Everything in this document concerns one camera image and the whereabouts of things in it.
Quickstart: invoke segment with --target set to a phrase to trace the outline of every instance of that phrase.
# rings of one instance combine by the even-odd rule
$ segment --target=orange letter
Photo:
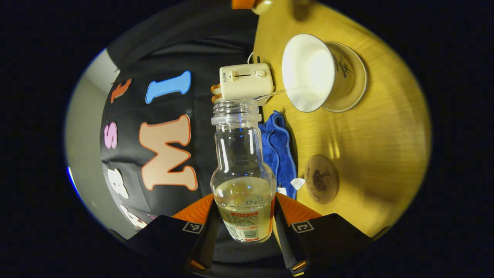
[[[115,100],[115,98],[123,95],[127,91],[128,87],[130,86],[130,82],[132,82],[132,78],[128,79],[123,86],[122,86],[122,83],[120,83],[115,88],[115,90],[113,90],[112,96],[110,97],[111,103],[113,103],[113,100]]]
[[[190,119],[182,115],[178,120],[157,125],[142,123],[139,141],[143,147],[155,152],[146,165],[142,166],[142,181],[148,190],[155,185],[183,185],[189,190],[197,189],[194,168],[184,166],[182,172],[171,172],[175,167],[190,158],[190,153],[168,145],[178,142],[187,146],[190,142]]]

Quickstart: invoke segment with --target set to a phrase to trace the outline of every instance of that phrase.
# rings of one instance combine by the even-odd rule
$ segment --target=plastic bottle
[[[271,236],[275,176],[262,158],[259,107],[253,99],[214,105],[218,168],[211,190],[230,236],[254,244]]]

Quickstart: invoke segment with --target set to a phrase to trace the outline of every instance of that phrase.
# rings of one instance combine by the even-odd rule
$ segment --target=bottle neck
[[[216,125],[218,167],[224,173],[263,168],[261,120],[254,100],[220,101],[214,105],[211,123]]]

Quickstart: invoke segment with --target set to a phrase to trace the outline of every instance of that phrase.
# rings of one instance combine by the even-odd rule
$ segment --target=blue towel
[[[295,199],[297,190],[290,182],[297,177],[297,171],[290,152],[290,133],[285,119],[280,112],[273,111],[269,119],[259,125],[259,129],[264,162],[273,170],[277,187],[284,187],[287,196]]]

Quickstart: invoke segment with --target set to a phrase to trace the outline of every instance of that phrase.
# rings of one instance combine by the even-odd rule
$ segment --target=table surface
[[[336,198],[314,202],[307,188],[297,200],[327,215],[337,213],[368,236],[393,225],[409,206],[424,178],[431,152],[431,124],[425,97],[413,73],[383,40],[347,16],[315,1],[274,0],[259,17],[253,60],[272,69],[276,90],[284,89],[285,45],[307,33],[342,43],[360,55],[368,72],[367,90],[352,109],[311,113],[293,107],[286,94],[269,99],[283,113],[291,134],[299,178],[309,158],[329,158],[339,173]]]

